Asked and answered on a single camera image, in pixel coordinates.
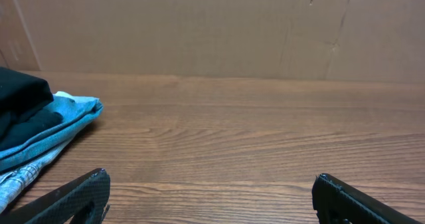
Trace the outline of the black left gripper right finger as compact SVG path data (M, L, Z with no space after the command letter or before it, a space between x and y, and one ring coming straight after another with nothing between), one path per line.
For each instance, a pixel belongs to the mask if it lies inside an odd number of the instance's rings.
M328 173L316 177L311 194L320 224L420 224Z

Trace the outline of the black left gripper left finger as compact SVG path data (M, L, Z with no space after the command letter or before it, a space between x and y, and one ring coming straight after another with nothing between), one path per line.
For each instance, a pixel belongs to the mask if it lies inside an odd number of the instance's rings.
M96 224L108 212L110 176L94 169L1 216L1 224Z

